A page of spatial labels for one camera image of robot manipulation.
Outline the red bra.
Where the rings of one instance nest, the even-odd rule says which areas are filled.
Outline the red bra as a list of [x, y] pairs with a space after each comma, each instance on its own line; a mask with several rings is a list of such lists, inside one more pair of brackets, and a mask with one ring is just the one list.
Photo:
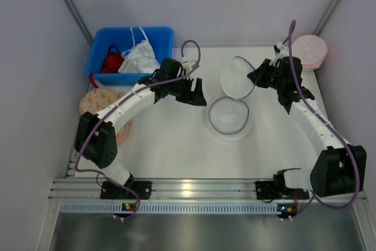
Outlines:
[[98, 88], [98, 82], [103, 86], [114, 86], [121, 84], [122, 76], [119, 74], [119, 68], [123, 64], [123, 57], [116, 45], [105, 48], [92, 46], [85, 72], [93, 88]]

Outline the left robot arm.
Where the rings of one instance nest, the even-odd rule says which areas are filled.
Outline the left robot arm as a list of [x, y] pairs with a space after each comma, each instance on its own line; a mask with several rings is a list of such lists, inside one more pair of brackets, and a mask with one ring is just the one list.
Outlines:
[[124, 186], [132, 177], [118, 157], [116, 135], [134, 116], [167, 96], [192, 106], [206, 106], [202, 79], [190, 75], [199, 61], [180, 63], [165, 58], [151, 75], [142, 77], [122, 98], [97, 113], [81, 115], [75, 139], [79, 158], [91, 161], [95, 172]]

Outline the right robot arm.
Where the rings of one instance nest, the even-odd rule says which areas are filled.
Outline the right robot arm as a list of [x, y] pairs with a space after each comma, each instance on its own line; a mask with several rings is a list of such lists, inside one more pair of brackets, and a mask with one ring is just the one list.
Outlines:
[[302, 128], [317, 154], [307, 169], [278, 171], [274, 180], [282, 190], [311, 190], [317, 196], [342, 195], [363, 189], [367, 153], [333, 133], [314, 95], [302, 86], [303, 67], [299, 58], [287, 56], [272, 64], [269, 59], [247, 77], [260, 88], [277, 92], [280, 105]]

